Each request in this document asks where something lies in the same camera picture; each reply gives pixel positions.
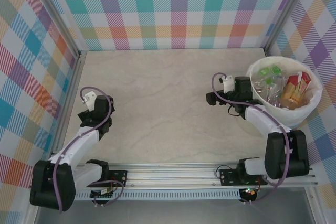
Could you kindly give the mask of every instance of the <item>colorful plaid backdrop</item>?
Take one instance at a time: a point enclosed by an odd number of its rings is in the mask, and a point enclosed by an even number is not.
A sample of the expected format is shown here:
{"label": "colorful plaid backdrop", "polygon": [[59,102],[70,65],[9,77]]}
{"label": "colorful plaid backdrop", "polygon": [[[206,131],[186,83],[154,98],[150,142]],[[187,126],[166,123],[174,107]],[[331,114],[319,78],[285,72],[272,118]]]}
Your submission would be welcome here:
{"label": "colorful plaid backdrop", "polygon": [[260,47],[283,7],[281,0],[65,0],[69,18],[54,1],[90,50]]}
{"label": "colorful plaid backdrop", "polygon": [[46,158],[75,57],[40,0],[0,0],[0,223],[29,206],[33,166]]}
{"label": "colorful plaid backdrop", "polygon": [[300,128],[325,212],[336,220],[336,0],[299,0],[271,54],[307,64],[324,85],[320,104]]}

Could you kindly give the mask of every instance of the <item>marble-patterned surface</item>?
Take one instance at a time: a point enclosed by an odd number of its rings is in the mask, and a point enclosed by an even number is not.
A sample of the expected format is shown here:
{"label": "marble-patterned surface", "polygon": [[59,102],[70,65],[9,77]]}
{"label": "marble-patterned surface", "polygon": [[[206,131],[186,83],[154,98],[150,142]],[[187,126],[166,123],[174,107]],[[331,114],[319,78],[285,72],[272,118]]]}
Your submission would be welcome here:
{"label": "marble-patterned surface", "polygon": [[[91,51],[79,90],[95,86],[114,98],[110,132],[84,157],[109,163],[238,161],[265,152],[266,139],[248,122],[210,106],[212,75],[245,75],[262,49]],[[86,109],[79,96],[65,143]]]}

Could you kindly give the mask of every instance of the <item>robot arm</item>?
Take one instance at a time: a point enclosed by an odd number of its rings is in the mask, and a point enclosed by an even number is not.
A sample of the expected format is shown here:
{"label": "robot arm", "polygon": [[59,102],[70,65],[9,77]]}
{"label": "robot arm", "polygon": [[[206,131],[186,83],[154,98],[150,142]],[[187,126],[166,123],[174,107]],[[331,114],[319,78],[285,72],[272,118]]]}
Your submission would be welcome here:
{"label": "robot arm", "polygon": [[[224,99],[236,102],[247,102],[261,110],[266,110],[259,100],[253,99],[251,81],[248,77],[232,76],[220,78],[223,90],[217,93]],[[226,102],[214,92],[206,94],[210,105],[226,105]],[[309,172],[307,142],[305,134],[300,130],[292,130],[283,124],[272,121],[266,114],[255,107],[233,104],[235,111],[245,120],[252,123],[267,138],[265,157],[241,159],[237,171],[241,181],[248,176],[266,175],[272,179],[281,178],[285,170],[286,148],[285,137],[279,125],[285,129],[290,147],[290,162],[287,177],[304,176]]]}
{"label": "robot arm", "polygon": [[[114,112],[113,98],[109,97],[109,99],[112,105],[112,112]],[[85,95],[85,103],[88,106],[88,110],[78,114],[82,123],[72,140],[78,137],[80,139],[71,146],[69,146],[72,142],[70,141],[59,153],[48,161],[40,160],[34,166],[30,191],[30,203],[32,205],[58,209],[59,206],[52,181],[52,173],[57,159],[65,149],[67,151],[62,156],[56,171],[63,211],[68,210],[72,205],[76,193],[95,181],[109,178],[106,166],[102,165],[105,162],[88,161],[84,167],[77,168],[85,153],[100,141],[112,125],[112,119],[109,116],[103,125],[93,130],[108,115],[109,103],[105,96],[96,96],[94,92],[90,92]]]}

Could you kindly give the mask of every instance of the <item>purple cable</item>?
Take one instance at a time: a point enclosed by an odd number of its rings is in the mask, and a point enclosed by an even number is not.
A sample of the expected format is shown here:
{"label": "purple cable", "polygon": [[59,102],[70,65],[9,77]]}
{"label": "purple cable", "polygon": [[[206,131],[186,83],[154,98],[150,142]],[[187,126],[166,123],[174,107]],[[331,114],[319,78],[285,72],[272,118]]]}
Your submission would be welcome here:
{"label": "purple cable", "polygon": [[[105,183],[115,183],[115,184],[120,185],[120,186],[121,186],[121,192],[119,193],[119,195],[118,195],[115,199],[110,200],[109,202],[107,202],[107,203],[104,204],[104,205],[101,205],[101,207],[103,207],[103,206],[108,206],[108,205],[110,205],[110,204],[116,202],[117,199],[119,199],[119,198],[121,197],[122,193],[124,192],[124,184],[121,183],[120,181],[117,181],[117,180],[97,181],[97,182],[93,182],[92,184],[90,184],[90,186],[93,186],[93,185],[99,185],[99,184],[105,184]],[[96,198],[97,198],[97,197],[93,198],[93,202],[94,202],[95,204],[98,204],[98,203],[96,202]]]}
{"label": "purple cable", "polygon": [[211,87],[212,87],[212,90],[214,91],[215,95],[216,95],[218,98],[220,98],[222,101],[227,102],[227,103],[229,103],[229,104],[247,105],[247,106],[250,106],[250,107],[252,107],[252,108],[254,108],[254,109],[260,111],[261,113],[265,114],[268,118],[270,118],[271,121],[274,122],[274,123],[279,127],[279,129],[282,131],[282,133],[283,133],[283,135],[284,135],[284,137],[285,137],[285,142],[286,142],[286,162],[285,162],[285,170],[284,170],[284,174],[282,175],[282,178],[279,179],[278,182],[277,182],[275,185],[273,185],[274,188],[273,188],[273,190],[272,190],[269,194],[263,196],[263,198],[261,198],[261,199],[257,199],[257,200],[254,201],[254,202],[258,202],[258,201],[264,200],[264,199],[267,198],[268,196],[272,195],[272,194],[276,191],[276,189],[277,189],[277,188],[278,188],[278,187],[285,181],[285,179],[286,179],[286,176],[287,176],[287,173],[288,173],[288,168],[289,168],[289,157],[290,157],[289,139],[288,139],[288,136],[287,136],[287,133],[286,133],[285,129],[281,126],[281,124],[280,124],[280,123],[279,123],[273,116],[271,116],[268,112],[266,112],[265,110],[261,109],[261,108],[258,107],[258,106],[255,106],[255,105],[253,105],[253,104],[250,104],[250,103],[248,103],[248,102],[235,102],[235,101],[230,101],[230,100],[227,100],[227,99],[224,99],[223,97],[221,97],[221,96],[218,94],[218,92],[216,91],[216,89],[215,89],[215,84],[214,84],[215,78],[216,78],[216,76],[219,75],[219,74],[220,74],[221,76],[224,76],[224,77],[226,78],[226,74],[221,73],[221,72],[218,72],[218,73],[215,73],[214,76],[212,76],[212,79],[211,79]]}
{"label": "purple cable", "polygon": [[96,125],[95,127],[89,129],[88,131],[85,131],[84,133],[82,133],[80,136],[77,136],[75,137],[68,145],[67,147],[65,147],[65,149],[62,151],[61,155],[58,157],[56,163],[55,163],[55,166],[54,166],[54,170],[53,170],[53,185],[54,185],[54,191],[55,191],[55,194],[56,194],[56,199],[57,199],[57,204],[58,204],[58,209],[59,209],[59,212],[62,213],[62,201],[61,201],[61,196],[60,196],[60,193],[59,193],[59,189],[58,189],[58,185],[57,185],[57,179],[56,179],[56,171],[57,171],[57,168],[58,168],[58,165],[59,165],[59,162],[62,160],[62,158],[64,157],[64,154],[66,154],[66,152],[69,150],[69,148],[75,143],[77,142],[77,140],[79,140],[80,138],[82,138],[84,135],[98,129],[100,126],[102,126],[104,123],[106,123],[106,121],[108,120],[108,118],[110,117],[111,115],[111,112],[112,112],[112,104],[111,104],[111,101],[109,99],[109,97],[107,96],[107,94],[105,94],[105,92],[103,92],[102,90],[98,89],[98,88],[95,88],[95,87],[84,87],[80,90],[79,92],[79,95],[80,95],[80,98],[82,99],[82,101],[84,101],[84,98],[83,98],[83,90],[85,89],[93,89],[93,90],[96,90],[100,93],[102,93],[106,99],[108,100],[108,103],[109,103],[109,112],[107,113],[107,116],[106,118],[101,122],[99,123],[98,125]]}

